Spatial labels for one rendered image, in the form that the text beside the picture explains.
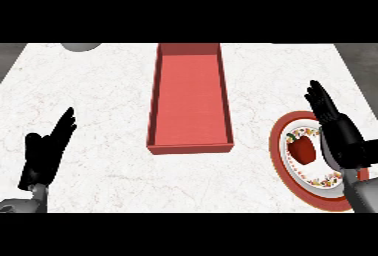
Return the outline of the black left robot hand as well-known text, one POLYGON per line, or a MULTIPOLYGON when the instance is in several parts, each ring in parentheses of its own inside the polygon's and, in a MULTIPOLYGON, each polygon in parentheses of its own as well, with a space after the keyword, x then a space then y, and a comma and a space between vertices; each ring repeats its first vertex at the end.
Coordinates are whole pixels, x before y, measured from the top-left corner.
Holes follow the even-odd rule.
POLYGON ((36 184, 49 186, 54 182, 64 151, 76 129, 75 108, 70 107, 49 135, 27 134, 26 165, 18 184, 21 190, 29 190, 36 184))

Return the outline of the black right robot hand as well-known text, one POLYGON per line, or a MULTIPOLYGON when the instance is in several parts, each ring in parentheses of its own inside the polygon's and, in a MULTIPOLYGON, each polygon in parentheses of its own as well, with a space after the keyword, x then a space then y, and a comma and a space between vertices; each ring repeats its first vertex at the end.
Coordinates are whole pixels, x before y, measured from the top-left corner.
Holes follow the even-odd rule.
POLYGON ((364 139, 351 117, 339 111, 331 96, 317 80, 311 81, 305 97, 321 123, 331 156, 339 165, 346 169, 355 169, 378 164, 378 138, 364 139))

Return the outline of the red bell pepper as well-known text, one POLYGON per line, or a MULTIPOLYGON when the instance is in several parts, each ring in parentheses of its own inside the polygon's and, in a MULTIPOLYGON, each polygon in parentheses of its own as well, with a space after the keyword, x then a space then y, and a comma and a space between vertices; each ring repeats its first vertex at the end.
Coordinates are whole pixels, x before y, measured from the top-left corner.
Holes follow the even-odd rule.
POLYGON ((287 144, 289 152, 302 165, 308 165, 317 160, 317 150, 314 143, 308 136, 296 137, 293 133, 287 136, 293 139, 293 142, 287 144))

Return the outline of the red-rimmed white plate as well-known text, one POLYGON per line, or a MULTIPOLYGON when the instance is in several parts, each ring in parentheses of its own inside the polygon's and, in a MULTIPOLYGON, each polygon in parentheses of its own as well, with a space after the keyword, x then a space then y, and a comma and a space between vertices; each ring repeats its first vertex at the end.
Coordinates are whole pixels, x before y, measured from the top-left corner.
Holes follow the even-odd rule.
POLYGON ((343 175, 330 167, 321 150, 321 125, 315 114, 295 111, 277 121, 269 138, 269 151, 278 175, 296 196, 314 207, 327 211, 352 209, 345 196, 343 175), (308 136, 317 150, 317 160, 302 165, 293 158, 287 144, 293 139, 287 136, 308 136))

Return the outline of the red cardboard box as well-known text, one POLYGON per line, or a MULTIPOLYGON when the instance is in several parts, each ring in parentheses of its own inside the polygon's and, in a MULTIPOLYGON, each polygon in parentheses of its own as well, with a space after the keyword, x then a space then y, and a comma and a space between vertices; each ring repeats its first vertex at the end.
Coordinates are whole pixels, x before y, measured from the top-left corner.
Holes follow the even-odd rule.
POLYGON ((156 155, 225 153, 234 147, 218 43, 159 45, 147 147, 156 155))

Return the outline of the grey round object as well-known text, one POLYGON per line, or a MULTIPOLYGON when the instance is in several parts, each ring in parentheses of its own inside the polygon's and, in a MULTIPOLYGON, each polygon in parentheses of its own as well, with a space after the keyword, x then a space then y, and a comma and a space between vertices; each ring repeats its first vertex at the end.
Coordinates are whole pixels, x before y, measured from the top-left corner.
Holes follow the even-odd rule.
POLYGON ((100 43, 64 43, 63 46, 72 52, 86 52, 94 50, 100 43))

